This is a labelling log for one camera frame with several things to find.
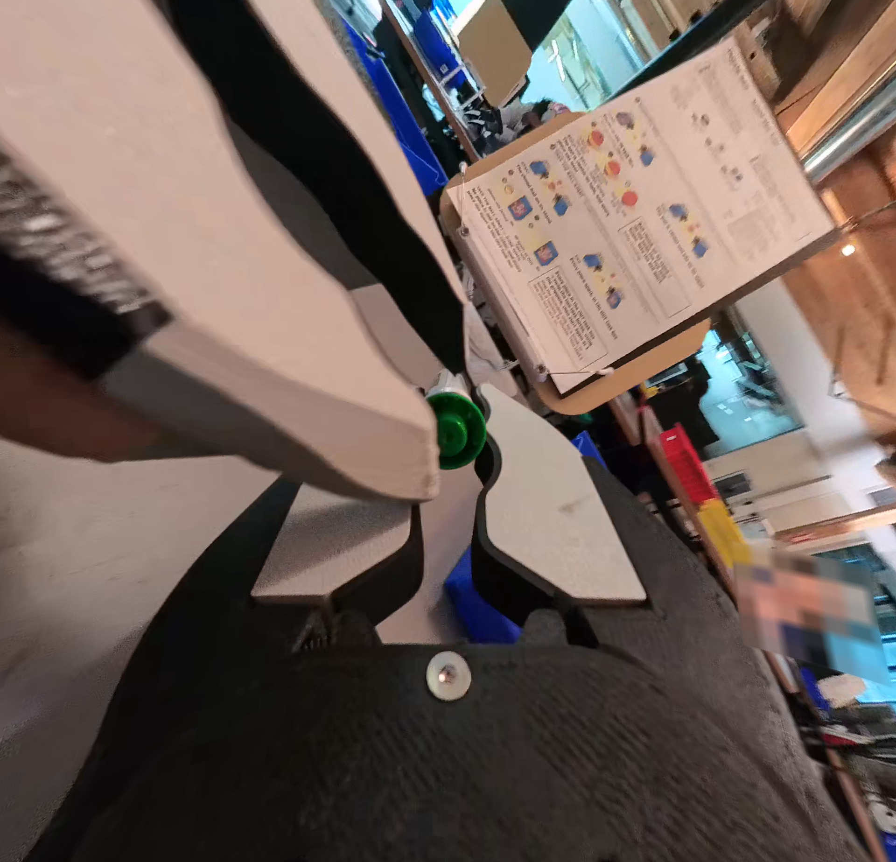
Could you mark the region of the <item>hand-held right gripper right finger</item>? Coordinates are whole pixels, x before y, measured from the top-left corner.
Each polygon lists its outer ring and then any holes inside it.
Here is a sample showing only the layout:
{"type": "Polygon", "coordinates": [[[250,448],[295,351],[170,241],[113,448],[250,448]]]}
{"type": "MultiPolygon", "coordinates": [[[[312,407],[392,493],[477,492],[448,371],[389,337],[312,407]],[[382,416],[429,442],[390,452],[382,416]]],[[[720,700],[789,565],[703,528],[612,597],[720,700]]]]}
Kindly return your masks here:
{"type": "Polygon", "coordinates": [[[562,617],[648,602],[588,460],[546,420],[499,388],[476,389],[486,444],[474,464],[481,490],[472,579],[518,626],[536,610],[562,617]]]}

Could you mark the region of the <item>green dry erase marker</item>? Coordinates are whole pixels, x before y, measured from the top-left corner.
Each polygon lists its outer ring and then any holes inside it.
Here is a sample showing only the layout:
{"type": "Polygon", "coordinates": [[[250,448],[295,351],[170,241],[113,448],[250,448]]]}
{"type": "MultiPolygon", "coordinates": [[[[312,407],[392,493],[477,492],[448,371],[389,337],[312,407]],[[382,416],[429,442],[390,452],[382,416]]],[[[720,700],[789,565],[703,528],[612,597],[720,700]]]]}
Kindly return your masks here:
{"type": "Polygon", "coordinates": [[[435,417],[440,469],[473,463],[487,441],[487,420],[463,375],[443,368],[424,397],[435,417]]]}

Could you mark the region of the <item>yellow plastic bin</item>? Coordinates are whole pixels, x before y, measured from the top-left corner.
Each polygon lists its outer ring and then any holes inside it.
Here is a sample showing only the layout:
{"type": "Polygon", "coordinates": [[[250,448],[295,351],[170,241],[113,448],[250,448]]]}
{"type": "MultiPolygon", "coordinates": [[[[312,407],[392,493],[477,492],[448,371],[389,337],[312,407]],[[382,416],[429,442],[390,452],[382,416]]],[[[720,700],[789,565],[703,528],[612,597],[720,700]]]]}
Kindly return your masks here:
{"type": "Polygon", "coordinates": [[[697,517],[711,551],[729,570],[753,563],[751,548],[723,500],[712,498],[702,502],[697,517]]]}

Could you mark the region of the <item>red plastic bin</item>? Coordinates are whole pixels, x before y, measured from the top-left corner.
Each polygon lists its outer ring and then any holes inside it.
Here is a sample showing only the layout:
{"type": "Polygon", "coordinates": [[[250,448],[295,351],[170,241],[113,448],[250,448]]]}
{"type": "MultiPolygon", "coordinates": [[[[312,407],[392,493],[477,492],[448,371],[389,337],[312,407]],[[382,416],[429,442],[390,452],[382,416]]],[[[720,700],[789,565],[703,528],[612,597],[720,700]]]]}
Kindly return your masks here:
{"type": "Polygon", "coordinates": [[[661,432],[658,442],[668,465],[692,504],[700,507],[706,503],[721,501],[719,491],[704,469],[700,456],[682,425],[676,424],[661,432]]]}

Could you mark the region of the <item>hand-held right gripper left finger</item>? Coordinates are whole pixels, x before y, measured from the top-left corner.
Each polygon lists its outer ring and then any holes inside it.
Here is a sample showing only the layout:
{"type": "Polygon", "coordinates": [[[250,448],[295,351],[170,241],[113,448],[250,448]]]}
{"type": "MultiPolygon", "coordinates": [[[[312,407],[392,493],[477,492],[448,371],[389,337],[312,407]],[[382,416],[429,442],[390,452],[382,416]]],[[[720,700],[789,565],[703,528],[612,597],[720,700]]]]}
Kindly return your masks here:
{"type": "Polygon", "coordinates": [[[424,580],[420,507],[300,487],[251,590],[264,605],[301,607],[331,625],[360,614],[378,625],[424,580]]]}

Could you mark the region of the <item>silver insulated duct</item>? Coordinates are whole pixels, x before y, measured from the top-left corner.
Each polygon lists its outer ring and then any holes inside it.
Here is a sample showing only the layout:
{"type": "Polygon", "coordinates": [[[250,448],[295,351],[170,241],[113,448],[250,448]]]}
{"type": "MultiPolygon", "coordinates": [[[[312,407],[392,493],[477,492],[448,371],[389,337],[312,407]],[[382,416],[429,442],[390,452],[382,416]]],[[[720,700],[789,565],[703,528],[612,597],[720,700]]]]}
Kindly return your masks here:
{"type": "Polygon", "coordinates": [[[812,185],[819,185],[895,123],[895,71],[890,68],[801,157],[812,185]]]}

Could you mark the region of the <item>cardboard panel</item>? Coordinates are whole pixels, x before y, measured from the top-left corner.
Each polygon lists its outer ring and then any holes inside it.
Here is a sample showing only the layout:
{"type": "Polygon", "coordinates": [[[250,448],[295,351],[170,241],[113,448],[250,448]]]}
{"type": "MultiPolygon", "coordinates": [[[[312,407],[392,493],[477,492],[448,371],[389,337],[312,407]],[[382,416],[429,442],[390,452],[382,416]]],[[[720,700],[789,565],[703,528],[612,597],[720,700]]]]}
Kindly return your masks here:
{"type": "Polygon", "coordinates": [[[474,0],[452,28],[457,49],[489,106],[506,106],[523,88],[532,50],[502,0],[474,0]]]}

